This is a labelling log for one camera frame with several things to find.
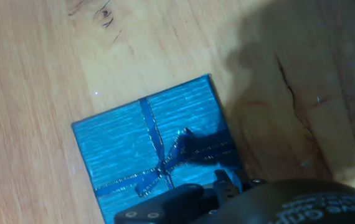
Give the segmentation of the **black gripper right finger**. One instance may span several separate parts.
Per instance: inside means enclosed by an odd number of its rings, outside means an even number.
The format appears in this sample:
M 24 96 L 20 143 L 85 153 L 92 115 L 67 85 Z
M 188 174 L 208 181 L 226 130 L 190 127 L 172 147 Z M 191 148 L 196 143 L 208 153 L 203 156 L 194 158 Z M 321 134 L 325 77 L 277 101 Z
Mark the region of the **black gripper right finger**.
M 215 170 L 214 174 L 216 181 L 213 182 L 213 189 L 218 202 L 229 202 L 240 194 L 240 191 L 232 183 L 225 170 Z

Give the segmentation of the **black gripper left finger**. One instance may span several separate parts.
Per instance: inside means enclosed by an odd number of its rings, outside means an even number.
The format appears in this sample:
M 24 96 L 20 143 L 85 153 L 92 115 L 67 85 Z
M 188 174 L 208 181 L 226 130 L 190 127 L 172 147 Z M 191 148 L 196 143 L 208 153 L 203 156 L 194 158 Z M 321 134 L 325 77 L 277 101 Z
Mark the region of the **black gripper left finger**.
M 114 223 L 182 223 L 198 214 L 196 207 L 203 195 L 203 186 L 184 184 L 118 212 Z

